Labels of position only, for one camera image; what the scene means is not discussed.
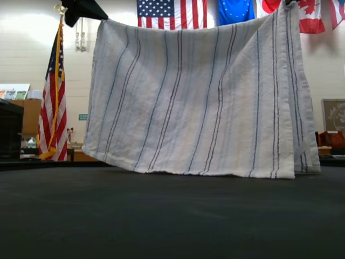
white cinder block wall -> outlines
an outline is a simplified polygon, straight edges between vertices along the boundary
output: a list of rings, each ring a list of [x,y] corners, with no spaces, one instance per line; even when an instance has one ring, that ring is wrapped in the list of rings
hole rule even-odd
[[[136,0],[98,0],[109,17],[136,26]],[[0,84],[29,83],[42,90],[51,47],[58,28],[54,11],[59,0],[1,0],[0,2]],[[316,128],[323,131],[321,99],[345,98],[345,22],[332,31],[328,1],[322,1],[326,32],[301,35],[305,71],[313,98]],[[208,0],[209,27],[217,25],[218,0]],[[84,53],[75,51],[75,28],[64,27],[67,123],[74,127],[72,141],[82,142],[91,82],[93,48],[99,22],[86,20]]]

poster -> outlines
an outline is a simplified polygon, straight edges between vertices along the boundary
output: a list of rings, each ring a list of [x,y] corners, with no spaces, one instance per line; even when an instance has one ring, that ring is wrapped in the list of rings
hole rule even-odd
[[[322,102],[326,131],[345,133],[345,99],[324,99]]]

european union flag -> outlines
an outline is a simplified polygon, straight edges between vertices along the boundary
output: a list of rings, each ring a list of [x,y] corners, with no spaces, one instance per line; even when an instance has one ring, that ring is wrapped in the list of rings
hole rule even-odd
[[[254,19],[253,0],[219,0],[220,25]]]

exit sign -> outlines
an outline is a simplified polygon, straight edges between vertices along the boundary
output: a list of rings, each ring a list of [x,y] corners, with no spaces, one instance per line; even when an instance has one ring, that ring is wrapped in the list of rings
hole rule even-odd
[[[80,114],[79,120],[87,120],[87,114]]]

flag finial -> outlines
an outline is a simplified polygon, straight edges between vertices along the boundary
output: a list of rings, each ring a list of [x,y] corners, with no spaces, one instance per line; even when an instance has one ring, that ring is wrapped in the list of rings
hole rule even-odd
[[[54,6],[54,10],[60,12],[60,20],[62,22],[65,12],[67,11],[67,8],[64,7],[62,4],[57,4]]]

